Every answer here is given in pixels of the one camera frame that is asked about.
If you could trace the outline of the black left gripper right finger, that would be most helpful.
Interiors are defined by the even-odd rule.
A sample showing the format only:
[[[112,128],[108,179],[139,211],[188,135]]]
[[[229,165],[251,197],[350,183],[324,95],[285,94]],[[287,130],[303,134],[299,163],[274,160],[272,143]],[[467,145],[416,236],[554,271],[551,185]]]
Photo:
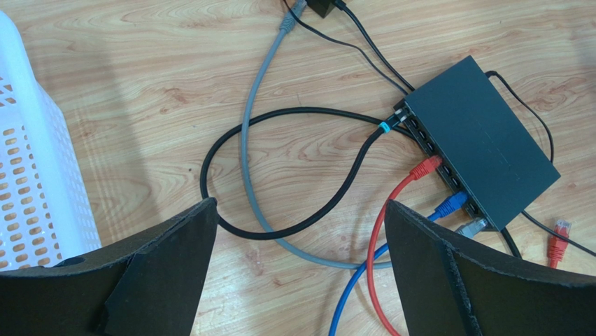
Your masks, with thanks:
[[[385,233],[410,335],[594,335],[595,278],[507,255],[391,201]]]

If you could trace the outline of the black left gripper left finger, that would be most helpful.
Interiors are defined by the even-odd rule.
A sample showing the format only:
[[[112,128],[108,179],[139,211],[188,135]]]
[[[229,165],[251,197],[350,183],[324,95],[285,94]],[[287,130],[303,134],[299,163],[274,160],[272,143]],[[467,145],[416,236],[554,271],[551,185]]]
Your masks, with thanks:
[[[2,335],[189,335],[219,215],[207,198],[53,267],[1,273]]]

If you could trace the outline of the dark grey network switch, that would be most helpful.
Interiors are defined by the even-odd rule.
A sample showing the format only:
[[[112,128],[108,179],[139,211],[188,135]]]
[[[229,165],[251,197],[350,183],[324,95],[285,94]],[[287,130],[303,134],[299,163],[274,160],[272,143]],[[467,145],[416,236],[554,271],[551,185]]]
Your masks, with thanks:
[[[471,56],[395,105],[422,151],[438,155],[440,177],[469,198],[471,217],[503,230],[560,177]]]

